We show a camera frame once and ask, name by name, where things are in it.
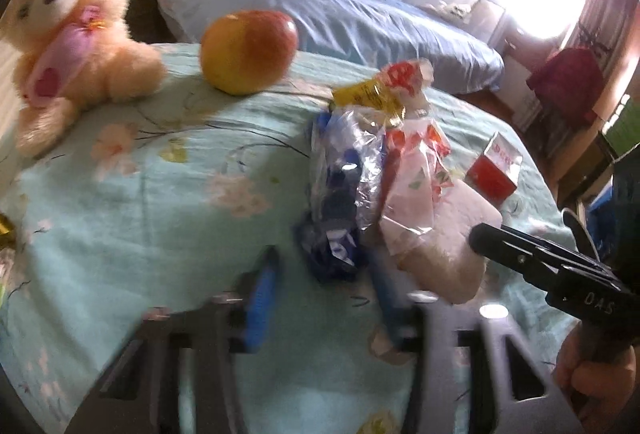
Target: bed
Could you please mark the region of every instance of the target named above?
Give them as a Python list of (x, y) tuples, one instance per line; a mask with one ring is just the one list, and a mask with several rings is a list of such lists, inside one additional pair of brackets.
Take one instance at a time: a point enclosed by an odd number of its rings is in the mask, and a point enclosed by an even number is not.
[[(9, 180), (0, 211), (20, 237), (0, 308), (0, 364), (11, 392), (46, 434), (62, 432), (148, 308), (200, 305), (274, 243), (286, 276), (270, 336), (237, 366), (250, 432), (355, 434), (380, 410), (401, 418), (412, 364), (371, 354), (379, 317), (369, 284), (319, 286), (291, 232), (306, 208), (310, 119), (326, 107), (329, 86), (374, 69), (299, 52), (281, 83), (237, 99), (203, 81), (198, 45), (159, 47), (169, 75), (155, 96), (87, 113), (31, 164), (17, 159), (10, 135), (0, 143)], [(442, 91), (427, 95), (452, 143), (454, 175), (496, 130), (526, 151), (503, 122)], [(125, 153), (118, 161), (97, 147), (106, 128)], [(503, 215), (510, 226), (574, 247), (529, 154)], [(495, 265), (466, 305), (488, 300), (504, 303), (541, 359), (555, 361), (572, 318)], [(189, 433), (190, 400), (182, 397)]]
[[(302, 51), (374, 68), (423, 56), (433, 64), (440, 90), (498, 88), (504, 65), (495, 48), (504, 40), (506, 22), (500, 0), (407, 1), (158, 0), (158, 5), (180, 42), (200, 42), (211, 21), (237, 10), (280, 10), (296, 22)], [(438, 17), (435, 5), (444, 1), (473, 5), (471, 20), (454, 25)]]

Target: teddy bear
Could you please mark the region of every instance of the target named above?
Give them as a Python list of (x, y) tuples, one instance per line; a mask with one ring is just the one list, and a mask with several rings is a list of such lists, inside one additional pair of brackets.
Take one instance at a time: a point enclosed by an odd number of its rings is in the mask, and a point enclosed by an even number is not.
[(154, 47), (129, 38), (129, 0), (11, 0), (0, 36), (21, 52), (14, 84), (24, 106), (16, 149), (39, 156), (80, 113), (159, 88), (166, 73)]

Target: teddy bear's eye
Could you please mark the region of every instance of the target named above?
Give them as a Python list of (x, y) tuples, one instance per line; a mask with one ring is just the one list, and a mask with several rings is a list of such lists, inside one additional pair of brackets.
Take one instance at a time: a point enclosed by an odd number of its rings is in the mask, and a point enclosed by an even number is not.
[(27, 18), (28, 15), (29, 15), (29, 5), (21, 6), (20, 10), (18, 10), (18, 19), (24, 20)]

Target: flower print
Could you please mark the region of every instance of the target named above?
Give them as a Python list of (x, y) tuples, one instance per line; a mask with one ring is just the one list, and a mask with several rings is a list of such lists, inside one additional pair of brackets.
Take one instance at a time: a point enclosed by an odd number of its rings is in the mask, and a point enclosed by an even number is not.
[(38, 229), (43, 232), (48, 232), (53, 227), (53, 223), (50, 219), (43, 219), (38, 221)]
[(47, 398), (52, 398), (53, 397), (53, 388), (51, 387), (51, 384), (49, 384), (48, 382), (44, 382), (40, 386), (40, 394), (42, 395), (42, 397), (45, 400), (47, 400)]
[(170, 138), (166, 147), (158, 153), (158, 156), (172, 163), (186, 163), (188, 155), (184, 142), (184, 138)]
[(263, 214), (269, 202), (262, 194), (253, 192), (254, 182), (242, 175), (215, 173), (209, 180), (211, 204), (229, 209), (236, 218)]
[(398, 434), (400, 429), (394, 415), (389, 410), (382, 410), (369, 416), (358, 429), (357, 434)]
[(14, 249), (5, 248), (0, 251), (0, 285), (6, 286), (11, 277), (11, 271), (14, 267), (15, 251)]
[(529, 234), (533, 236), (543, 236), (545, 233), (548, 233), (549, 226), (544, 221), (533, 217), (529, 217), (527, 221), (527, 224), (531, 227), (530, 231), (527, 231)]
[(227, 201), (230, 202), (236, 195), (249, 192), (253, 184), (246, 176), (217, 172), (209, 179), (210, 201), (213, 204), (219, 203), (221, 206), (227, 206)]
[(230, 210), (235, 218), (250, 218), (253, 215), (263, 214), (269, 207), (269, 202), (262, 194), (249, 193), (236, 201)]
[(396, 350), (382, 325), (369, 335), (369, 354), (392, 366), (403, 366), (413, 358), (410, 353)]
[(31, 281), (27, 281), (24, 276), (23, 267), (21, 267), (19, 263), (14, 263), (7, 276), (5, 287), (7, 298), (9, 298), (11, 294), (17, 290), (21, 290), (21, 292), (24, 293), (26, 297), (28, 297), (29, 295), (27, 286), (30, 282)]
[(66, 401), (66, 394), (62, 391), (60, 384), (57, 381), (53, 382), (53, 392), (57, 397)]
[(42, 374), (47, 376), (49, 374), (49, 353), (45, 348), (40, 348), (40, 358), (38, 359), (38, 365)]
[(91, 149), (91, 157), (98, 163), (96, 176), (99, 181), (111, 170), (124, 176), (138, 172), (131, 159), (136, 132), (133, 124), (109, 124), (102, 128)]

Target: plastic bag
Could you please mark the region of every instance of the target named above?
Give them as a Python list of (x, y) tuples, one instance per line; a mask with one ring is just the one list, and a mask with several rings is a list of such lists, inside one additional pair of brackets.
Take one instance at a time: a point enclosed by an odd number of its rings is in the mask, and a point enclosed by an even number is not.
[(360, 234), (378, 221), (385, 115), (363, 107), (320, 115), (312, 127), (310, 212), (296, 228), (322, 283), (353, 281), (366, 264)]
[(336, 108), (329, 118), (316, 120), (311, 139), (313, 221), (339, 218), (356, 223), (361, 231), (376, 222), (384, 121), (382, 112), (357, 106)]
[(404, 118), (427, 115), (429, 101), (423, 89), (433, 83), (433, 66), (428, 59), (419, 58), (388, 64), (380, 70), (376, 78), (382, 80), (404, 106)]
[(431, 118), (407, 120), (386, 134), (380, 231), (392, 255), (410, 251), (433, 229), (434, 204), (453, 185), (438, 151), (450, 145)]
[(372, 79), (334, 89), (336, 106), (366, 106), (385, 113), (386, 123), (399, 125), (406, 117), (425, 116), (429, 101), (422, 91), (433, 82), (427, 59), (389, 64)]
[(387, 123), (390, 125), (399, 124), (405, 113), (405, 108), (398, 98), (377, 78), (336, 88), (334, 102), (338, 107), (364, 106), (382, 111), (388, 117)]

